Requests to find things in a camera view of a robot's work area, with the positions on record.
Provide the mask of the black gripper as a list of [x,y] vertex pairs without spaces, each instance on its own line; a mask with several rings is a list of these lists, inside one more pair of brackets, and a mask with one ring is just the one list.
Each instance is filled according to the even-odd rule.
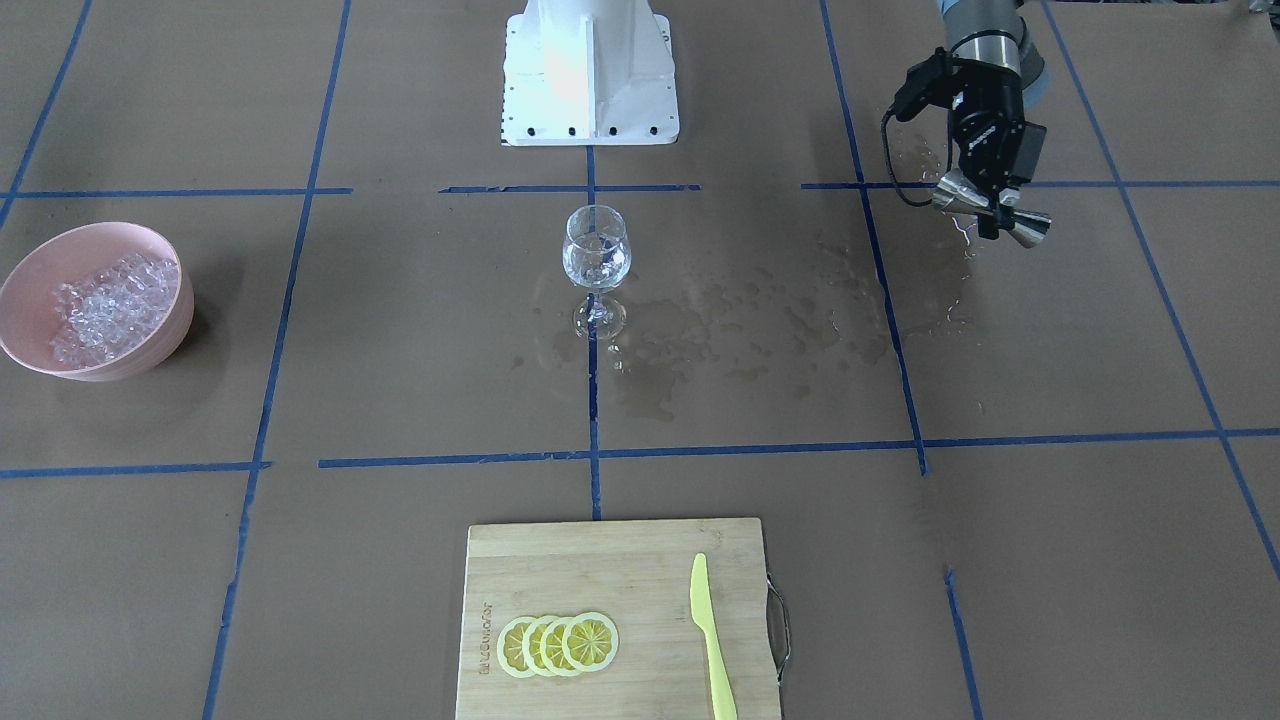
[[1004,229],[1002,208],[1020,208],[1023,186],[1033,181],[1047,136],[1025,117],[1021,77],[1006,67],[959,61],[950,133],[959,165],[986,200],[978,220],[983,240]]

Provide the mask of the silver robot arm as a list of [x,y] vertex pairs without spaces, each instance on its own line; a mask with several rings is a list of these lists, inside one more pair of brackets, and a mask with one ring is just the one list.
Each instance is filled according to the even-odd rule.
[[1039,165],[1048,131],[1028,111],[1050,86],[1050,72],[1019,1],[942,1],[951,69],[948,132],[972,188],[980,236],[1004,232],[1032,249],[1051,219],[1018,206]]

